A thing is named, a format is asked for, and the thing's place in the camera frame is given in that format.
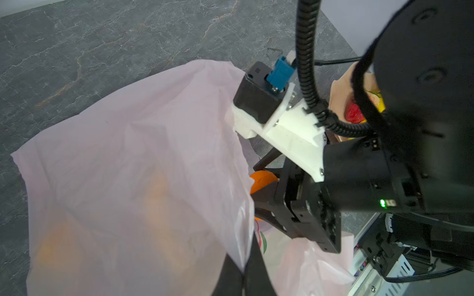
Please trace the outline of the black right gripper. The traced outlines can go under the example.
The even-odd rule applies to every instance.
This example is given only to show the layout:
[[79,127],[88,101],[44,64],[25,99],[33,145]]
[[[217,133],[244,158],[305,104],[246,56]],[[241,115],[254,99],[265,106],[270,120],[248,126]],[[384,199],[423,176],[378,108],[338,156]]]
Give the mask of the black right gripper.
[[290,159],[278,180],[252,193],[256,217],[291,239],[306,238],[329,253],[341,251],[341,213],[402,212],[407,165],[376,137],[329,144],[323,181]]

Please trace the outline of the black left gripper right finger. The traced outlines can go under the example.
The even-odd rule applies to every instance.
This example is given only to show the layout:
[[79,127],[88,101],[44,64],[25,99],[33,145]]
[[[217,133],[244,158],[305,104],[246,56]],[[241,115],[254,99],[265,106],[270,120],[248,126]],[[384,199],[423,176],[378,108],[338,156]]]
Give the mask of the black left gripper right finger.
[[253,236],[251,252],[243,277],[244,296],[276,296],[263,256],[259,249],[257,236]]

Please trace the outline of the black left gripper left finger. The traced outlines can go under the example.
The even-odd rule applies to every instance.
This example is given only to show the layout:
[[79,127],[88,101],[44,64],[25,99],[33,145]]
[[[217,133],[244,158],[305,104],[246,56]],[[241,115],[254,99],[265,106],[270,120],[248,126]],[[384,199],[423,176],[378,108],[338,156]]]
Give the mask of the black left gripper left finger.
[[243,274],[230,256],[227,255],[211,296],[241,296],[242,293]]

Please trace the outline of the red strawberry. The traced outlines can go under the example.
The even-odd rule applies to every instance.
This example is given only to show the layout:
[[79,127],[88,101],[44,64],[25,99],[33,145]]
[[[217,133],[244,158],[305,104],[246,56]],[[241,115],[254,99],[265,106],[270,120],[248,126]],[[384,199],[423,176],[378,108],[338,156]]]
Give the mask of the red strawberry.
[[353,123],[353,124],[365,122],[365,117],[362,114],[359,106],[353,102],[350,102],[346,105],[346,108],[344,111],[344,118],[347,122]]

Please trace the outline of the yellow banana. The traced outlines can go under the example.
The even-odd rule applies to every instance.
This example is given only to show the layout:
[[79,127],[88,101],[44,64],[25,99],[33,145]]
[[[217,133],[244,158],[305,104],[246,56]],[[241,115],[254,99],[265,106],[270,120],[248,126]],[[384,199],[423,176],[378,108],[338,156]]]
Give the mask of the yellow banana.
[[371,92],[369,92],[369,95],[370,95],[370,99],[373,102],[376,109],[380,113],[384,112],[385,109],[386,109],[386,106],[385,106],[385,103],[383,101],[383,98],[382,98],[381,94],[378,93],[378,92],[375,92],[375,91],[371,91]]

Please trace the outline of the orange tangerine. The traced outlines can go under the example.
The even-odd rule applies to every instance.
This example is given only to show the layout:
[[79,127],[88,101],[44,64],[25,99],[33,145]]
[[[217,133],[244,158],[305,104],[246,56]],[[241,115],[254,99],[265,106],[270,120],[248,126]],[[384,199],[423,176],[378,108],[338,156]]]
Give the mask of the orange tangerine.
[[272,182],[278,182],[278,178],[275,176],[275,174],[267,170],[256,171],[251,174],[250,177],[254,180],[250,195],[260,191],[262,188],[268,186]]

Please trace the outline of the pink printed plastic bag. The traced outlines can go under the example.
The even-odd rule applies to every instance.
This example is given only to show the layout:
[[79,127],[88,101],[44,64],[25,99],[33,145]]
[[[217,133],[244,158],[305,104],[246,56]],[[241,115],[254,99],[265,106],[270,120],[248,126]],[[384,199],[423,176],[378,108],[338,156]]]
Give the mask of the pink printed plastic bag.
[[[28,197],[30,296],[211,296],[227,255],[243,274],[253,179],[232,110],[244,73],[195,60],[128,85],[12,154]],[[345,296],[340,255],[271,245],[279,296]]]

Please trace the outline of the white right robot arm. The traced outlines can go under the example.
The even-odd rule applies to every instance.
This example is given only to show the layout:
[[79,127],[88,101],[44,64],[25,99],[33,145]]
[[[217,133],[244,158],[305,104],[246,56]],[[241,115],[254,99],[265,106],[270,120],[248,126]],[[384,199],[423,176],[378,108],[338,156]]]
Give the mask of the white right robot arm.
[[395,215],[393,238],[456,271],[474,268],[474,4],[409,1],[350,78],[367,122],[340,122],[314,76],[319,1],[296,14],[297,74],[309,113],[343,143],[323,150],[322,182],[287,160],[256,192],[256,216],[338,253],[341,212]]

